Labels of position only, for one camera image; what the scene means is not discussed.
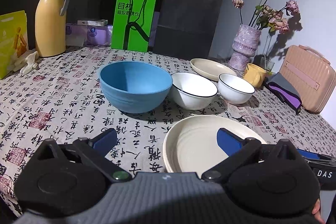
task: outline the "pink strap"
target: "pink strap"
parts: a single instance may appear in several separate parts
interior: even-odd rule
[[[305,51],[310,51],[310,52],[315,53],[319,58],[322,59],[323,62],[326,62],[328,65],[330,65],[330,62],[329,62],[327,59],[325,59],[325,58],[323,57],[323,55],[322,55],[321,53],[319,53],[317,50],[315,50],[315,49],[313,49],[313,48],[311,48],[311,47],[308,47],[308,46],[302,46],[302,45],[299,45],[299,47],[300,47],[301,49],[305,50]]]
[[[296,68],[294,65],[289,63],[288,61],[285,62],[285,67],[289,69],[292,73],[294,73],[296,76],[298,76],[301,80],[305,81],[308,85],[310,85],[314,90],[318,90],[320,87],[320,84],[311,79],[308,75],[303,73],[301,70]]]

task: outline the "purple tissue package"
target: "purple tissue package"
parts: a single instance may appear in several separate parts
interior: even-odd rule
[[[66,43],[68,46],[110,46],[112,25],[86,26],[77,24],[66,25]]]

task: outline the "suitcase handle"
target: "suitcase handle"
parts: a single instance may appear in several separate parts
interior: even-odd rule
[[[315,50],[315,49],[313,49],[313,48],[311,48],[311,47],[308,47],[308,46],[302,46],[302,45],[299,45],[299,47],[300,47],[301,49],[305,50],[305,51],[310,51],[310,52],[315,53],[317,56],[319,56],[319,57],[322,59],[322,61],[324,61],[324,62],[326,62],[328,65],[330,65],[330,62],[329,62],[327,59],[325,59],[325,58],[323,57],[323,55],[322,55],[321,53],[319,53],[317,50]]]

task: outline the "yellow thermos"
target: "yellow thermos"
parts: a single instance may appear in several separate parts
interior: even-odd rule
[[[35,13],[35,47],[41,57],[65,52],[69,0],[40,0]]]

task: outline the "white glove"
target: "white glove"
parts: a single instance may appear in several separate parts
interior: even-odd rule
[[[14,63],[15,68],[13,71],[20,70],[20,73],[23,75],[28,74],[33,68],[37,67],[36,60],[39,58],[38,52],[26,51],[22,54],[18,60]]]

